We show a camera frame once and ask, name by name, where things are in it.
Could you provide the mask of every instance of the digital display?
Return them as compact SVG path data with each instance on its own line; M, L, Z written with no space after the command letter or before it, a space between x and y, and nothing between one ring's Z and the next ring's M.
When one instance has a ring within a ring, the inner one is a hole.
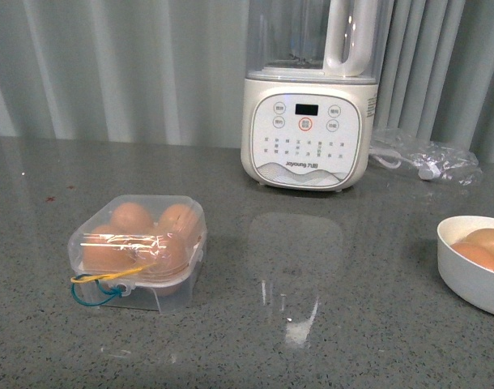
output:
M296 115L317 116L319 105L296 104Z

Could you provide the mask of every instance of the rubber band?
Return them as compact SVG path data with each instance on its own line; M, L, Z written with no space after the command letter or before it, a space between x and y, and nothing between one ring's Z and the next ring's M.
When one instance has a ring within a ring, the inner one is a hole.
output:
M92 281L97 281L97 280L102 280L102 281L115 280L116 278L120 278L123 276L130 276L132 274L137 274L140 271L142 271L142 270L144 270L150 266L152 266L152 265L134 267L133 269L120 271L118 273L99 274L97 276L93 276L92 274L81 274L79 276L72 277L70 279L70 282L72 282L73 284L85 284L87 282L92 282Z
M75 279L76 278L82 278L85 276L91 276L91 275L90 274L80 274L79 276L76 276L74 278ZM81 304L82 306L102 306L103 304L106 304L107 302L109 302L110 300L112 300L115 297L121 297L122 291L118 287L112 287L112 288L110 288L110 290L106 290L101 286L101 284L98 280L94 280L94 282L96 282L96 286L98 287L98 289L103 294L106 294L107 296L109 296L108 298L104 299L103 301L99 301L99 302L86 302L86 301L82 300L81 298L79 298L78 294L76 293L76 288L75 288L76 283L73 282L73 284L70 286L70 294L72 294L72 297L74 298L74 300L76 302L78 302L79 304Z

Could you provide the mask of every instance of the brown egg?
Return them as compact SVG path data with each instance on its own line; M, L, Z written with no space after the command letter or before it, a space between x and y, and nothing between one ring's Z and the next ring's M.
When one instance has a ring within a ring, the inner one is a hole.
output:
M174 294L177 290L179 290L181 288L181 286L182 286L182 283L172 285L172 286L167 286L166 288L157 288L155 290L155 293L159 297L166 297L166 296L169 296L171 294Z
M185 242L176 234L163 233L158 229L154 229L151 234L155 240L150 247L146 248L145 245L136 252L138 265L149 265L141 271L141 276L148 280L171 280L188 266Z
M112 212L110 224L124 233L141 235L153 228L153 219L142 205L123 203Z
M194 246L202 238L202 222L195 211L184 204L173 204L159 218L159 231L179 233L189 244Z
M494 255L483 247L467 242L454 243L451 247L466 259L494 271Z
M109 224L96 227L85 237L83 242L83 268L86 272L118 272L131 269L134 266L132 252L123 250L115 235L121 230Z
M478 229L465 237L463 242L481 246L494 254L494 229Z

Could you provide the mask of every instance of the brand logo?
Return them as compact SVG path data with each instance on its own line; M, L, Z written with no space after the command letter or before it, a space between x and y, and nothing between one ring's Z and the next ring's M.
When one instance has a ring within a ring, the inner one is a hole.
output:
M302 168L317 169L319 164L306 164L305 162L287 162L287 166L300 166Z

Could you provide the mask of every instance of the soybean milk maker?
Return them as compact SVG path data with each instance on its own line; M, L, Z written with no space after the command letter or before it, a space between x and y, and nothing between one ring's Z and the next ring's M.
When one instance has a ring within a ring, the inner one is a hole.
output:
M241 161L262 184L341 190L368 163L392 0L251 0Z

